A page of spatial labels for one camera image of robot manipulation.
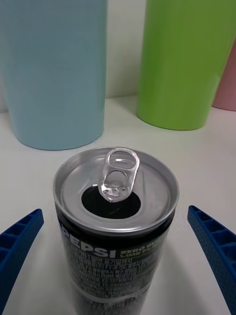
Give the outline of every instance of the can rim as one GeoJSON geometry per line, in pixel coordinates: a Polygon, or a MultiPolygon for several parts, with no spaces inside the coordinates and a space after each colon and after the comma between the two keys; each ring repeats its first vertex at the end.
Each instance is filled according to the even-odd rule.
{"type": "Polygon", "coordinates": [[[110,230],[107,229],[107,230],[104,230],[102,228],[100,228],[99,226],[98,227],[91,227],[91,226],[87,226],[87,225],[84,225],[80,222],[78,222],[77,220],[74,219],[74,217],[72,215],[70,215],[67,211],[65,211],[64,207],[61,205],[58,197],[57,197],[57,193],[56,193],[56,180],[58,178],[58,174],[60,173],[60,171],[72,160],[74,159],[76,156],[78,156],[80,153],[82,152],[89,152],[89,151],[94,151],[94,150],[105,150],[105,149],[111,149],[113,147],[97,147],[97,148],[92,148],[92,149],[87,149],[87,150],[83,150],[83,151],[80,151],[79,153],[77,153],[75,156],[71,157],[70,159],[68,159],[65,163],[63,163],[63,165],[58,169],[58,171],[56,172],[55,174],[55,177],[54,177],[54,181],[53,181],[53,196],[54,196],[54,201],[56,203],[56,205],[59,207],[59,209],[61,210],[61,212],[65,215],[66,218],[68,218],[69,220],[71,220],[72,223],[74,223],[76,226],[82,228],[83,230],[87,230],[87,231],[90,231],[92,233],[95,233],[95,234],[101,234],[101,235],[116,235],[116,236],[128,236],[128,235],[139,235],[139,234],[142,234],[142,233],[145,233],[145,232],[149,232],[149,231],[152,231],[154,230],[155,228],[159,227],[163,222],[165,222],[172,214],[172,212],[176,209],[176,206],[177,206],[177,203],[178,203],[178,200],[179,200],[179,185],[178,185],[178,182],[177,182],[177,179],[175,177],[175,175],[173,174],[173,172],[170,170],[169,167],[166,166],[166,164],[164,164],[163,162],[161,162],[159,159],[157,159],[156,157],[150,155],[150,154],[147,154],[143,151],[139,151],[139,150],[136,150],[136,152],[138,153],[141,153],[141,154],[145,154],[151,158],[155,158],[157,159],[164,167],[166,167],[166,169],[171,173],[173,179],[175,180],[175,183],[176,183],[176,188],[177,188],[177,195],[176,195],[176,200],[175,202],[173,203],[172,207],[169,209],[169,211],[163,216],[161,217],[160,219],[158,219],[157,221],[153,222],[152,224],[150,224],[149,226],[145,226],[145,227],[140,227],[140,228],[137,228],[135,230],[130,230],[130,231],[123,231],[122,229],[119,229],[119,230],[110,230]]]}

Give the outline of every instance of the white wall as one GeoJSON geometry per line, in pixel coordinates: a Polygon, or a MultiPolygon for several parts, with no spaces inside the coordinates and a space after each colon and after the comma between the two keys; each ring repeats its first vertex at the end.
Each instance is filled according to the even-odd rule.
{"type": "Polygon", "coordinates": [[[146,0],[108,0],[107,97],[137,93],[145,5],[146,0]]]}

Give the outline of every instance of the white table surface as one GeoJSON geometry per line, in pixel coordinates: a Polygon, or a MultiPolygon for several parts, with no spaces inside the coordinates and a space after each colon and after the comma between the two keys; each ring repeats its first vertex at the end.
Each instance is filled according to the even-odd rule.
{"type": "MultiPolygon", "coordinates": [[[[142,315],[229,315],[187,222],[193,204],[236,233],[236,113],[212,109],[196,131],[150,126],[135,116],[135,97],[106,101],[103,136],[87,148],[125,146],[159,158],[180,188],[177,213],[142,315]]],[[[4,315],[75,315],[52,196],[57,169],[83,149],[28,148],[0,114],[0,233],[36,208],[45,223],[17,278],[4,315]]]]}

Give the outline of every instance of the can opening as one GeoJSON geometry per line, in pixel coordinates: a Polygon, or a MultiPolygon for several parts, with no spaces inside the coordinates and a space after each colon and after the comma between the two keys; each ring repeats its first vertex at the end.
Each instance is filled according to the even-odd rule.
{"type": "Polygon", "coordinates": [[[103,198],[95,185],[83,193],[81,201],[89,212],[107,219],[130,218],[138,213],[141,207],[141,201],[134,192],[123,201],[111,203],[103,198]]]}

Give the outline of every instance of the green cup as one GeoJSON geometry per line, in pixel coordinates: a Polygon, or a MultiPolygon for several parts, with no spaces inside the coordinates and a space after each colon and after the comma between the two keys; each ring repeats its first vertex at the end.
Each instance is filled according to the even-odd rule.
{"type": "Polygon", "coordinates": [[[236,0],[147,0],[138,116],[202,127],[236,35],[236,0]]]}

